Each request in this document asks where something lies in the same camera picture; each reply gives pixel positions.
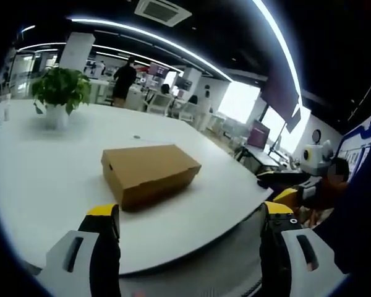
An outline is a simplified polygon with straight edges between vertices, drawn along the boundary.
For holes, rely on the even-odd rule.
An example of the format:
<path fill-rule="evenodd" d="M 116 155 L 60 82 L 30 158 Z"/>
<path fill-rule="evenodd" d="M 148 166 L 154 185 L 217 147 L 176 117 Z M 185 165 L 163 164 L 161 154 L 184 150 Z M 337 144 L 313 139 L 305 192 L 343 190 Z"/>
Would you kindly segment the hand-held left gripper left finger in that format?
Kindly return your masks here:
<path fill-rule="evenodd" d="M 51 296 L 120 296 L 119 206 L 87 212 L 47 253 L 39 283 Z"/>

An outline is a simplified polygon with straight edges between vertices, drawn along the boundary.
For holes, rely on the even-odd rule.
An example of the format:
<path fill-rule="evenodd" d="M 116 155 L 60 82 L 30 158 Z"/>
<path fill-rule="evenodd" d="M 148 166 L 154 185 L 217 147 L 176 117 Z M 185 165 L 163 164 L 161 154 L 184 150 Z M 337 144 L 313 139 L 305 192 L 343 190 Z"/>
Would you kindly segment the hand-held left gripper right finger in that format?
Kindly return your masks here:
<path fill-rule="evenodd" d="M 344 281 L 333 250 L 314 230 L 303 228 L 283 204 L 262 204 L 260 233 L 265 296 L 331 296 Z"/>

